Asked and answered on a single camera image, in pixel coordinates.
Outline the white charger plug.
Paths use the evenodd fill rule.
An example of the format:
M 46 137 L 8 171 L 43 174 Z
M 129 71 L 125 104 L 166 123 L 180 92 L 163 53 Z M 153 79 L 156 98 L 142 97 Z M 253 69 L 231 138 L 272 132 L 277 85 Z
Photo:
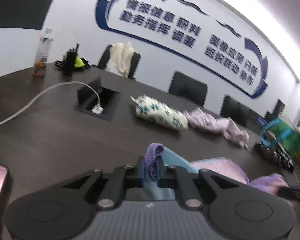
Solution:
M 100 105 L 95 105 L 91 111 L 94 113 L 94 114 L 102 114 L 103 112 L 103 107 L 101 107 Z

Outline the pink blue hooded garment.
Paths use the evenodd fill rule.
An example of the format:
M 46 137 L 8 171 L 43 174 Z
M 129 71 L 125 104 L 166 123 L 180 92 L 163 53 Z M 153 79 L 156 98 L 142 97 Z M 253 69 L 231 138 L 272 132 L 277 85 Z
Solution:
M 277 173 L 250 181 L 247 174 L 230 159 L 221 157 L 189 162 L 162 144 L 151 143 L 145 153 L 145 178 L 143 188 L 141 189 L 141 196 L 144 200 L 175 199 L 173 189 L 161 189 L 157 186 L 157 167 L 155 161 L 158 157 L 162 158 L 166 166 L 180 166 L 185 168 L 189 173 L 194 174 L 197 174 L 200 169 L 205 168 L 273 195 L 277 194 L 280 187 L 288 186 L 283 176 Z

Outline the pink patterned crumpled garment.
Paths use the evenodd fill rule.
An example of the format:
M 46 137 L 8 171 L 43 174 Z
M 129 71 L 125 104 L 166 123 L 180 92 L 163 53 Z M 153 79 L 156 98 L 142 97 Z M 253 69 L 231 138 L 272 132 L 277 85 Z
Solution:
M 183 111 L 183 115 L 192 127 L 212 134 L 221 134 L 226 140 L 240 148 L 248 149 L 249 134 L 245 129 L 240 129 L 232 118 L 216 119 L 199 107 L 191 112 Z

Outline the black walkie-talkie holder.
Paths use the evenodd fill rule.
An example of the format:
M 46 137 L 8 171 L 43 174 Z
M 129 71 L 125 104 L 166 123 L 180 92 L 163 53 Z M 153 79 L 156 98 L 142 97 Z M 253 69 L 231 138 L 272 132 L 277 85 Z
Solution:
M 64 64 L 62 67 L 62 73 L 67 76 L 71 76 L 74 71 L 76 58 L 78 55 L 79 43 L 72 49 L 69 49 L 66 53 Z

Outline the plastic drink bottle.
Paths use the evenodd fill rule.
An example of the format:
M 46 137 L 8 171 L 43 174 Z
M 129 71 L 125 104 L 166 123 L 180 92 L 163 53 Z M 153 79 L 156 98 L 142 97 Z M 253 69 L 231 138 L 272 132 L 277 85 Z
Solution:
M 40 37 L 33 68 L 33 76 L 35 77 L 45 76 L 47 59 L 53 42 L 52 32 L 52 29 L 46 28 L 45 32 Z

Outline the cream cloth on chair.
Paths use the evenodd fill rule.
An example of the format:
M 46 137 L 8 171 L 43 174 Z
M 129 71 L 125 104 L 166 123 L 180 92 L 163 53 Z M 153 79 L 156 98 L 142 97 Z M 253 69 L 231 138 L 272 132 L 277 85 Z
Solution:
M 110 58 L 105 70 L 109 73 L 127 78 L 134 53 L 135 50 L 130 42 L 112 44 L 110 48 Z

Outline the neon yellow item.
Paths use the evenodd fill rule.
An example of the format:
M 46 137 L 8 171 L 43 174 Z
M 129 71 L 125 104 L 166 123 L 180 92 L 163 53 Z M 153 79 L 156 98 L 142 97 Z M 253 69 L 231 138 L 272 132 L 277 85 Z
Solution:
M 86 60 L 84 58 L 76 57 L 74 68 L 75 69 L 84 69 L 86 65 Z

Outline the black office chair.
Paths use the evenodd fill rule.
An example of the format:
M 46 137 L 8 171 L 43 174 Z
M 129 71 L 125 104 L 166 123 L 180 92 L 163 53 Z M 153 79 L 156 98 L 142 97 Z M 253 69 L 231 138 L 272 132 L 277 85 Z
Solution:
M 283 110 L 285 109 L 285 104 L 279 99 L 273 109 L 273 111 L 267 112 L 264 119 L 266 122 L 273 121 L 276 119 L 280 114 L 282 114 Z
M 208 86 L 181 72 L 174 72 L 168 92 L 178 97 L 190 100 L 198 106 L 203 106 Z
M 220 116 L 231 118 L 241 126 L 246 126 L 249 117 L 249 108 L 229 95 L 224 97 Z

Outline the blue wall sign lettering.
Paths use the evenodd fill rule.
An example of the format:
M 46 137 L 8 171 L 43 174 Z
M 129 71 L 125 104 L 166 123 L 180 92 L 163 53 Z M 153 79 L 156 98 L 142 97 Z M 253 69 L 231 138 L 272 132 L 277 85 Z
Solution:
M 251 99 L 267 89 L 258 45 L 186 0 L 98 0 L 100 29 L 153 45 L 198 65 Z

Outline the office chair with cream cloth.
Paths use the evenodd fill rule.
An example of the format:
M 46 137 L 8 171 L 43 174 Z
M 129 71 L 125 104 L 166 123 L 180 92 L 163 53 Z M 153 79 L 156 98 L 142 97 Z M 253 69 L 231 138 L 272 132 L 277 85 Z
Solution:
M 134 80 L 140 59 L 141 55 L 133 49 L 131 43 L 110 44 L 100 57 L 97 68 Z

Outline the white green floral garment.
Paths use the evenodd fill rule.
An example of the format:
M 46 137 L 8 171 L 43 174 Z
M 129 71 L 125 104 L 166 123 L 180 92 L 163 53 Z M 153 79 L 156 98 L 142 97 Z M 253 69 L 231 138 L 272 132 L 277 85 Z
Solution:
M 130 98 L 135 103 L 135 113 L 138 118 L 177 131 L 188 129 L 188 120 L 181 111 L 145 94 L 138 98 L 132 96 Z

